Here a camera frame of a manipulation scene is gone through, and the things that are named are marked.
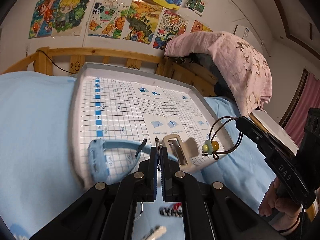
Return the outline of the person's right hand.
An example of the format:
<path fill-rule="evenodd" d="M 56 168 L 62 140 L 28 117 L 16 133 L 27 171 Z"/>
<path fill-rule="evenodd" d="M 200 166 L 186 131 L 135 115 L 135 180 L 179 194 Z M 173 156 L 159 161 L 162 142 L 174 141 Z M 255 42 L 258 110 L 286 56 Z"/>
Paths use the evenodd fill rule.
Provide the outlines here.
<path fill-rule="evenodd" d="M 291 234 L 300 223 L 299 214 L 302 207 L 293 202 L 290 198 L 281 198 L 277 195 L 277 189 L 280 187 L 278 177 L 272 181 L 262 202 L 259 205 L 259 215 L 269 217 L 272 210 L 276 209 L 283 213 L 282 217 L 272 224 L 272 227 L 281 235 Z"/>

